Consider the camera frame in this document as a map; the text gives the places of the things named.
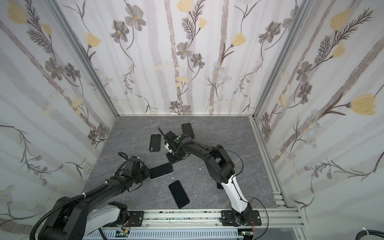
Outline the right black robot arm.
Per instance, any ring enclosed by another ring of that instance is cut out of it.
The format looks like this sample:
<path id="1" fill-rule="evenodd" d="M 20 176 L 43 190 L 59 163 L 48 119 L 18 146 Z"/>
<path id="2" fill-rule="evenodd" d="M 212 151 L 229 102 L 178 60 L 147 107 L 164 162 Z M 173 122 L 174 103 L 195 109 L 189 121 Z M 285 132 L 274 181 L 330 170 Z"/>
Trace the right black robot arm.
<path id="1" fill-rule="evenodd" d="M 242 193 L 235 172 L 235 164 L 227 151 L 221 145 L 209 146 L 199 143 L 187 135 L 176 135 L 169 131 L 164 134 L 165 148 L 168 151 L 166 156 L 171 164 L 175 164 L 193 155 L 206 165 L 211 178 L 220 184 L 228 195 L 233 211 L 234 226 L 245 226 L 253 224 L 260 226 L 257 221 L 256 212 L 251 202 Z"/>

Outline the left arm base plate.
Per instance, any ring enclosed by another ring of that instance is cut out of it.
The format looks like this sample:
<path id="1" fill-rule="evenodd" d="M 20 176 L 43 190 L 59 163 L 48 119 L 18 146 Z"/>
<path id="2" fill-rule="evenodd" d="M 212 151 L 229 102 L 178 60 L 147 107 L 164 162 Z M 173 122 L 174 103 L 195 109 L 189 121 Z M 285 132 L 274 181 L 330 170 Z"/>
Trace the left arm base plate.
<path id="1" fill-rule="evenodd" d="M 144 220 L 144 211 L 128 211 L 128 221 L 124 227 L 141 227 Z"/>

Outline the black phone case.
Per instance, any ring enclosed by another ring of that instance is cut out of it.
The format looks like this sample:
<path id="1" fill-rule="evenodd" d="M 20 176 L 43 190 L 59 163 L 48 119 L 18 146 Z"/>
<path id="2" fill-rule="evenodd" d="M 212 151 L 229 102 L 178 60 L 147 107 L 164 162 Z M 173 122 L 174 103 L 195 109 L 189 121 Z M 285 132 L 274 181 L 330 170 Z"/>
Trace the black phone case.
<path id="1" fill-rule="evenodd" d="M 149 151 L 159 152 L 161 150 L 161 140 L 162 140 L 162 135 L 160 134 L 151 135 Z"/>

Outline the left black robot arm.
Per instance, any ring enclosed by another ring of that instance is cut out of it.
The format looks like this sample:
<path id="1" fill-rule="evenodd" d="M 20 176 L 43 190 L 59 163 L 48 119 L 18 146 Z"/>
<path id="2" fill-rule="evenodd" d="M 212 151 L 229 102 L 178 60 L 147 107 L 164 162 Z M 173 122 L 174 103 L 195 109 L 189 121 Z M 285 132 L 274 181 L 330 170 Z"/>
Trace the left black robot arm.
<path id="1" fill-rule="evenodd" d="M 102 203 L 142 184 L 150 170 L 140 158 L 118 152 L 124 162 L 100 186 L 75 197 L 62 197 L 33 226 L 30 240 L 81 240 L 86 235 L 87 218 Z"/>

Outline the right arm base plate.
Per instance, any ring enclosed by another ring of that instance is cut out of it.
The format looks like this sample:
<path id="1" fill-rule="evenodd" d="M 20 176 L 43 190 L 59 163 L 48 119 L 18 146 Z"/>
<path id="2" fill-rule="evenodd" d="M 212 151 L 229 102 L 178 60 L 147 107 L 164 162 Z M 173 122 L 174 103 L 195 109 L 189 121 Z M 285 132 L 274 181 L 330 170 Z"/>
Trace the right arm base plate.
<path id="1" fill-rule="evenodd" d="M 260 214 L 256 210 L 252 210 L 247 221 L 244 223 L 241 223 L 240 217 L 236 217 L 232 210 L 223 210 L 221 211 L 220 222 L 224 227 L 258 227 L 262 225 Z"/>

